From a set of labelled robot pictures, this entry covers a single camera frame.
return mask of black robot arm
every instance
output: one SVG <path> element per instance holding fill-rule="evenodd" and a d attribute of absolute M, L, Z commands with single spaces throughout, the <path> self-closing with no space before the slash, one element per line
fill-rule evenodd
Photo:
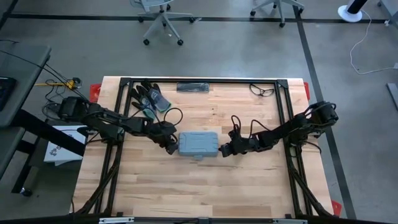
<path fill-rule="evenodd" d="M 58 116 L 64 121 L 80 122 L 98 131 L 104 141 L 122 141 L 124 132 L 133 136 L 145 136 L 173 154 L 178 149 L 175 126 L 167 121 L 154 123 L 150 118 L 124 116 L 90 103 L 82 98 L 69 96 L 63 99 Z"/>
<path fill-rule="evenodd" d="M 219 150 L 223 157 L 231 154 L 262 152 L 272 149 L 282 138 L 287 138 L 291 146 L 301 146 L 308 139 L 309 134 L 314 134 L 318 138 L 325 132 L 325 128 L 337 122 L 335 108 L 334 103 L 325 101 L 315 103 L 281 126 L 273 130 L 253 133 L 248 138 L 243 138 L 240 126 L 234 124 L 234 129 L 228 133 L 231 141 L 222 145 Z"/>

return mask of wooden table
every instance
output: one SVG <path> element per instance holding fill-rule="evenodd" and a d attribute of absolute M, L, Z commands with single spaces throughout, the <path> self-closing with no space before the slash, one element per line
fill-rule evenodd
<path fill-rule="evenodd" d="M 98 103 L 114 108 L 120 77 L 104 77 Z M 303 112 L 308 101 L 302 79 L 288 79 L 294 113 Z M 210 84 L 209 93 L 177 93 L 176 83 L 159 83 L 162 94 L 173 107 L 183 111 L 180 131 L 215 131 L 220 144 L 230 141 L 231 115 L 242 122 L 242 135 L 249 134 L 250 121 L 257 119 L 268 128 L 279 123 L 274 95 L 256 96 L 248 84 Z M 258 85 L 273 88 L 272 85 Z M 129 114 L 136 109 L 131 106 Z M 167 121 L 178 121 L 180 113 L 170 112 Z M 254 131 L 262 130 L 254 126 Z M 78 210 L 89 199 L 101 175 L 106 145 L 93 142 L 86 147 L 73 200 Z M 302 158 L 309 188 L 332 212 L 325 173 L 318 149 L 303 147 Z M 301 190 L 300 206 L 305 211 Z M 104 193 L 106 206 L 108 189 Z M 172 156 L 151 140 L 125 136 L 113 213 L 134 217 L 284 218 L 294 214 L 282 141 L 270 151 L 194 161 Z"/>

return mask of chair wheel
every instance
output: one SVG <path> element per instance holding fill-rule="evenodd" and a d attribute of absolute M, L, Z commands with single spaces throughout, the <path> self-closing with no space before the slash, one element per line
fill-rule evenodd
<path fill-rule="evenodd" d="M 21 190 L 21 195 L 23 195 L 25 197 L 30 197 L 30 196 L 32 196 L 32 194 L 33 194 L 33 192 L 29 189 L 22 188 L 22 190 Z"/>

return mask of gray floor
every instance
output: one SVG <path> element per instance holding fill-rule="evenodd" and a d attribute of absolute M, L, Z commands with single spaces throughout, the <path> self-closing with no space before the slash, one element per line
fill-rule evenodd
<path fill-rule="evenodd" d="M 197 17 L 248 17 L 251 7 L 259 2 L 176 0 L 171 5 L 173 11 L 191 12 Z M 302 14 L 305 19 L 337 19 L 336 9 L 347 1 L 301 2 L 307 7 Z M 364 10 L 373 19 L 387 19 L 376 2 L 369 0 Z M 0 11 L 6 6 L 2 2 Z M 294 18 L 290 6 L 283 6 L 283 10 L 287 18 Z M 128 0 L 20 0 L 14 10 L 21 14 L 102 16 L 135 16 L 138 12 L 141 10 L 132 8 Z M 256 14 L 278 16 L 270 6 Z M 49 64 L 67 77 L 80 77 L 84 95 L 88 95 L 90 84 L 100 83 L 105 75 L 299 77 L 312 86 L 296 23 L 287 23 L 283 29 L 271 22 L 173 24 L 185 42 L 182 47 L 163 29 L 151 36 L 150 46 L 143 45 L 142 35 L 150 22 L 137 21 L 8 19 L 0 39 L 51 46 Z M 398 82 L 398 72 L 360 76 L 353 70 L 349 50 L 363 37 L 366 24 L 304 24 L 304 29 L 323 96 L 338 106 L 340 120 L 333 132 L 357 218 L 397 223 L 398 175 L 394 163 L 398 160 L 398 112 L 385 84 Z M 353 52 L 354 63 L 362 72 L 391 67 L 398 62 L 397 50 L 398 30 L 373 24 L 367 39 Z M 38 82 L 50 77 L 43 73 Z M 44 118 L 40 109 L 47 91 L 35 87 L 24 108 Z M 316 99 L 312 88 L 311 96 L 313 103 Z M 331 197 L 341 203 L 325 137 L 320 144 Z M 0 218 L 67 213 L 77 171 L 39 170 L 32 181 L 33 197 L 8 194 L 24 159 L 22 154 L 16 154 L 0 181 L 0 198 L 12 202 L 2 200 Z"/>

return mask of office chair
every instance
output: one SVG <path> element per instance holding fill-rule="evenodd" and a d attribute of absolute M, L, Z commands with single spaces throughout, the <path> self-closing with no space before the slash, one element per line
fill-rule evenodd
<path fill-rule="evenodd" d="M 145 13 L 138 14 L 139 22 L 144 22 L 144 17 L 150 17 L 150 18 L 155 19 L 155 21 L 149 27 L 148 31 L 144 34 L 144 44 L 145 45 L 149 45 L 148 36 L 150 35 L 151 32 L 153 32 L 155 30 L 155 28 L 160 23 L 162 23 L 163 27 L 167 27 L 167 26 L 169 27 L 169 29 L 173 32 L 174 36 L 176 36 L 176 38 L 178 39 L 178 41 L 177 41 L 178 45 L 182 45 L 184 43 L 184 41 L 179 36 L 179 34 L 175 30 L 172 23 L 169 21 L 169 19 L 189 17 L 189 22 L 194 23 L 195 18 L 193 17 L 192 14 L 189 14 L 189 13 L 168 12 L 169 10 L 171 10 L 171 6 L 169 5 L 169 3 L 172 1 L 174 1 L 174 0 L 134 0 L 135 5 L 143 7 L 145 10 Z M 149 8 L 153 7 L 153 6 L 159 6 L 160 11 L 151 13 Z"/>
<path fill-rule="evenodd" d="M 301 4 L 301 3 L 298 3 L 297 1 L 294 1 L 294 0 L 265 0 L 263 3 L 261 3 L 260 5 L 258 5 L 258 6 L 256 6 L 256 7 L 254 7 L 254 8 L 252 8 L 251 9 L 251 12 L 250 12 L 250 15 L 251 16 L 254 16 L 254 15 L 256 15 L 256 9 L 258 9 L 258 8 L 260 8 L 260 7 L 262 7 L 262 6 L 266 6 L 266 5 L 268 5 L 268 4 L 271 4 L 271 3 L 274 3 L 274 9 L 276 8 L 276 7 L 278 7 L 278 9 L 279 9 L 279 14 L 280 14 L 280 24 L 279 24 L 279 27 L 284 27 L 285 26 L 285 17 L 284 17 L 284 15 L 283 15 L 283 13 L 282 13 L 282 8 L 281 8 L 281 3 L 282 2 L 284 2 L 284 3 L 287 3 L 287 4 L 290 4 L 290 5 L 293 5 L 293 6 L 297 6 L 298 8 L 299 8 L 299 10 L 298 10 L 298 13 L 299 14 L 301 14 L 302 12 L 303 12 L 303 10 L 304 10 L 304 5 L 303 4 Z"/>

